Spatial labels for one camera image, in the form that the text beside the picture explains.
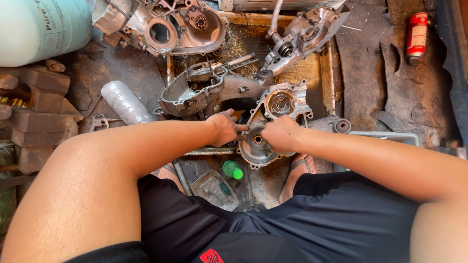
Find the red logo on shorts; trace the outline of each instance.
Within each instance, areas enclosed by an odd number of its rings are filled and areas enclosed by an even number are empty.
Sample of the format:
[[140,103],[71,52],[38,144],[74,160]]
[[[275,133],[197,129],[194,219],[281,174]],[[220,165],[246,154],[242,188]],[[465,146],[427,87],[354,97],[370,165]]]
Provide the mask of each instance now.
[[200,256],[200,259],[204,263],[224,263],[224,261],[221,259],[219,254],[212,248],[210,248],[208,251],[203,253]]

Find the hand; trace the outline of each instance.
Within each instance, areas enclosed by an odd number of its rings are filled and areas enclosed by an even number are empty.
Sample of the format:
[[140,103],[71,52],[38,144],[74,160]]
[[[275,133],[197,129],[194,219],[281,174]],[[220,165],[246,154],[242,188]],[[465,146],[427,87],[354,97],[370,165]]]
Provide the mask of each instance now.
[[213,122],[218,130],[218,133],[214,135],[214,142],[211,143],[211,145],[221,147],[230,141],[240,141],[245,139],[244,135],[238,135],[237,132],[248,131],[249,126],[236,124],[235,122],[237,121],[237,117],[231,117],[233,113],[233,109],[228,109],[215,114],[206,120],[207,122]]
[[260,135],[272,148],[274,153],[295,152],[296,138],[301,127],[289,116],[282,116],[267,122]]

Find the small green bottle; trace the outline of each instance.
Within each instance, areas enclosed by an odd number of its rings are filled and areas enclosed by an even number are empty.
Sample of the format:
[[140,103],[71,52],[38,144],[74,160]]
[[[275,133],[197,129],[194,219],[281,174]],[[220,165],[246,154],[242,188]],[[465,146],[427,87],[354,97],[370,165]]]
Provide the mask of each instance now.
[[223,164],[223,172],[229,178],[234,178],[236,180],[242,179],[244,172],[242,172],[239,164],[235,161],[226,161]]

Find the red spray can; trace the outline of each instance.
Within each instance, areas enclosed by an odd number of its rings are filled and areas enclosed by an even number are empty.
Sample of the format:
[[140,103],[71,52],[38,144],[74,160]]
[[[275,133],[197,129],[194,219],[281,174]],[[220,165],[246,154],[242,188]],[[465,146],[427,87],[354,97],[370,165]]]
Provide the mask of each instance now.
[[427,13],[414,14],[409,19],[408,48],[406,58],[411,65],[417,66],[426,51]]

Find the foot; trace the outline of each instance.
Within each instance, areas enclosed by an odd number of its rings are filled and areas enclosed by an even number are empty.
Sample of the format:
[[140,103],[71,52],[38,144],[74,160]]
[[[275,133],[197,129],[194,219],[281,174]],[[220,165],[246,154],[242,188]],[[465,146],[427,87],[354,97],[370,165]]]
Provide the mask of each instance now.
[[[317,173],[315,170],[314,159],[310,155],[300,153],[296,156],[296,158],[294,158],[292,163],[294,164],[301,159],[306,159],[306,161],[309,163],[312,174]],[[298,167],[289,172],[288,178],[286,178],[285,186],[279,195],[279,204],[282,204],[293,197],[294,186],[296,185],[297,180],[301,175],[307,173],[309,173],[309,170],[307,169],[305,163],[300,164]]]
[[[168,165],[174,167],[174,165],[171,162],[168,163]],[[183,188],[182,184],[180,183],[180,180],[177,177],[177,175],[173,174],[171,171],[167,170],[166,168],[161,168],[159,170],[158,178],[159,179],[165,179],[165,178],[171,179],[172,181],[175,182],[175,184],[179,188],[179,191],[181,191],[183,194],[187,195],[187,193],[185,192],[185,189]]]

